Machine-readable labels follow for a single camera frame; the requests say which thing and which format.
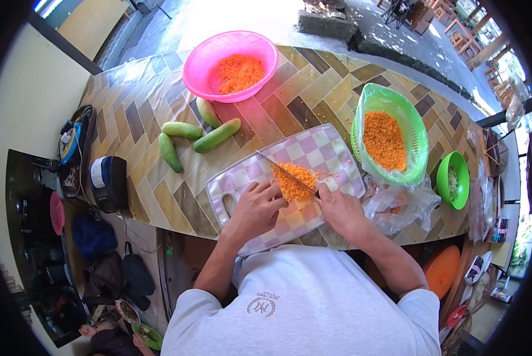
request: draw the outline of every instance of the pile of diced carrot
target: pile of diced carrot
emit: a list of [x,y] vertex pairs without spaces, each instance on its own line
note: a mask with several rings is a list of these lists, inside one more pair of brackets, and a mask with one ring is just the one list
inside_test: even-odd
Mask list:
[[[277,164],[280,167],[287,170],[288,172],[290,172],[291,174],[293,174],[296,178],[304,182],[310,188],[314,190],[316,189],[317,179],[312,174],[312,172],[309,171],[309,169],[305,169],[297,165],[292,165],[291,163],[277,162]],[[311,201],[313,200],[314,193],[312,192],[312,190],[305,188],[302,184],[296,181],[288,173],[274,166],[272,166],[272,171],[274,172],[274,176],[276,177],[280,190],[282,191],[282,194],[284,195],[284,198],[286,200],[288,201],[291,201],[291,200]]]
[[407,168],[403,132],[389,114],[378,111],[365,114],[363,143],[367,153],[383,168],[400,171]]
[[254,57],[233,54],[221,59],[215,69],[222,95],[248,89],[264,77],[262,62]]

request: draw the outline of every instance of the tiled table surface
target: tiled table surface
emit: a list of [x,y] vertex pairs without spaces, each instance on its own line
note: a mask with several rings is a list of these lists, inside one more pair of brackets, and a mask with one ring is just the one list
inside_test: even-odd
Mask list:
[[[286,136],[332,123],[349,144],[351,120],[367,82],[391,87],[406,96],[423,117],[429,140],[427,171],[435,187],[440,160],[453,150],[463,154],[471,178],[477,159],[466,139],[469,116],[442,96],[398,73],[348,57],[307,48],[278,46],[280,65],[253,97],[240,103],[213,105],[225,122],[239,117],[240,130],[206,154],[195,153],[192,140],[175,137],[184,171],[170,170],[160,155],[161,125],[182,121],[203,127],[195,96],[185,89],[182,59],[167,53],[127,63],[91,78],[82,103],[98,110],[91,161],[116,155],[127,161],[129,210],[122,215],[167,230],[216,239],[219,225],[210,210],[205,183],[232,163]],[[455,211],[441,204],[432,215],[432,230],[417,224],[390,236],[399,245],[449,238],[468,228],[469,204]],[[295,243],[352,248],[322,226]]]

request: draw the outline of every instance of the knife blade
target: knife blade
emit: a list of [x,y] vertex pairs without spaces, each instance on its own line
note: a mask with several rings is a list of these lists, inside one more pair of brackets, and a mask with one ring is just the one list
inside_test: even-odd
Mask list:
[[303,185],[305,188],[311,190],[313,193],[314,193],[314,196],[318,197],[319,198],[319,191],[316,191],[315,189],[313,189],[312,187],[310,187],[309,185],[307,185],[306,183],[304,183],[301,179],[299,179],[298,177],[296,177],[295,175],[291,174],[290,172],[288,172],[287,170],[284,169],[284,167],[281,167],[279,164],[277,164],[274,160],[271,160],[267,155],[263,154],[262,152],[258,151],[258,150],[254,150],[256,153],[258,153],[259,155],[261,155],[262,157],[266,158],[267,160],[270,161],[271,164],[275,165],[276,167],[278,167],[279,169],[281,169],[282,171],[284,171],[285,173],[287,173],[290,177],[294,178],[296,181],[298,181],[301,185]]

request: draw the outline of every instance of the carrot bits on table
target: carrot bits on table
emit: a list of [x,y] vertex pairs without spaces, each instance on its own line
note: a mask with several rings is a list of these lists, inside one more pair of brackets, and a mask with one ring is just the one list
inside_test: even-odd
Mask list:
[[396,119],[385,112],[368,112],[364,120],[363,143],[374,161],[386,169],[405,171],[407,153],[403,132]]
[[222,95],[248,89],[265,76],[262,62],[254,57],[233,54],[218,61],[215,68]]

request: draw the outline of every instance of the red lid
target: red lid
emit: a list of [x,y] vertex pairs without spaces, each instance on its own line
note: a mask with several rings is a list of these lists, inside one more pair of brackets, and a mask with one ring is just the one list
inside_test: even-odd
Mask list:
[[60,236],[60,234],[62,234],[62,228],[64,227],[64,206],[56,191],[53,191],[51,194],[50,206],[52,228],[54,229],[54,232]]
[[448,329],[453,328],[460,322],[460,319],[466,313],[466,309],[467,308],[465,305],[460,305],[458,308],[454,309],[454,311],[451,312],[450,315],[448,315],[446,322],[446,326]]
[[434,253],[423,267],[428,287],[442,299],[452,286],[460,265],[460,249],[450,245]]

